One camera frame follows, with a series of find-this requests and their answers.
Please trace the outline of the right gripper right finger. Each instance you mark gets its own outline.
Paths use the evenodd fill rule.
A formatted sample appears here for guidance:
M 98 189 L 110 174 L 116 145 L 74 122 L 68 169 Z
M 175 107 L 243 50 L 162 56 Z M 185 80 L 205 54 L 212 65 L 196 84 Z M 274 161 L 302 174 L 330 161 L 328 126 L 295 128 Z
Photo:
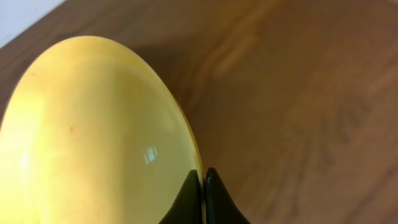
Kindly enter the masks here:
M 205 179 L 207 224 L 250 224 L 237 208 L 215 168 L 208 168 Z

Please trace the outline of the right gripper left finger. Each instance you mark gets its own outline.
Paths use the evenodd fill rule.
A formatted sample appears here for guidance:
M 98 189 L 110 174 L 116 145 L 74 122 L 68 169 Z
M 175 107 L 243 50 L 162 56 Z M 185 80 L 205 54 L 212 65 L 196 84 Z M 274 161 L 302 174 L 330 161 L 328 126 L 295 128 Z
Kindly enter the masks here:
M 188 173 L 170 210 L 159 224 L 202 224 L 202 197 L 196 170 Z

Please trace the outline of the yellow plate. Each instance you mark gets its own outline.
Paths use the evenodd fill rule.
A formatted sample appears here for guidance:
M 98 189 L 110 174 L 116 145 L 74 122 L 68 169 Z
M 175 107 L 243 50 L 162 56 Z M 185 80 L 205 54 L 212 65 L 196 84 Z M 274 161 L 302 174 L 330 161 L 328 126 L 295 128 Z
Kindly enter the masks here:
M 113 40 L 47 49 L 2 117 L 2 223 L 160 223 L 189 175 L 199 199 L 202 165 L 184 113 Z

